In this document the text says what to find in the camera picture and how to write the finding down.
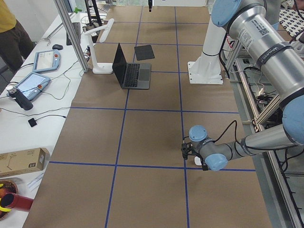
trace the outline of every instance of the cardboard box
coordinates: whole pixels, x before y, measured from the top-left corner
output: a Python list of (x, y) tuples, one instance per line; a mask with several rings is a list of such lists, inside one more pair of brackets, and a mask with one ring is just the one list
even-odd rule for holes
[(46, 148), (35, 148), (0, 154), (0, 177), (43, 170), (46, 153)]

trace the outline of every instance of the tablet device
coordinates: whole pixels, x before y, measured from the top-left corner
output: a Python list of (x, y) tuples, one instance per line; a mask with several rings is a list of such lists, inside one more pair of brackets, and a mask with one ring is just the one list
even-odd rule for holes
[(42, 73), (57, 70), (60, 65), (58, 50), (36, 52), (33, 72)]
[(18, 83), (17, 88), (31, 101), (49, 84), (49, 82), (49, 77), (32, 72)]

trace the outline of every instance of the green object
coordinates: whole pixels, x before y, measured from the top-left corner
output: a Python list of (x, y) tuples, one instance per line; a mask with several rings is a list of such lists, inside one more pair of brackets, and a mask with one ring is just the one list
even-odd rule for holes
[(75, 7), (75, 10), (74, 10), (75, 13), (79, 13), (79, 12), (82, 12), (82, 9), (78, 9), (77, 7)]

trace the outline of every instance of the laptop screen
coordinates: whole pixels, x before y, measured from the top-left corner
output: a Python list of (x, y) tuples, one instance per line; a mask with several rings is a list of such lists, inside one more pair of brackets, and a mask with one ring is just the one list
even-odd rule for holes
[(124, 79), (124, 73), (126, 67), (127, 67), (127, 61), (125, 60), (122, 47), (120, 46), (120, 43), (118, 43), (112, 68), (117, 77), (119, 84), (121, 85), (124, 82), (123, 79)]

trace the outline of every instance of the black and white patterned fabric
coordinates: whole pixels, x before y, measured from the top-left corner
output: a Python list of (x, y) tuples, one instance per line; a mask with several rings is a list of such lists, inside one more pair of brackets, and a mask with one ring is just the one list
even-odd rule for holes
[[(304, 11), (300, 10), (300, 13), (304, 17)], [(292, 37), (304, 30), (304, 20), (300, 18), (298, 12), (294, 9), (281, 9), (279, 20)]]

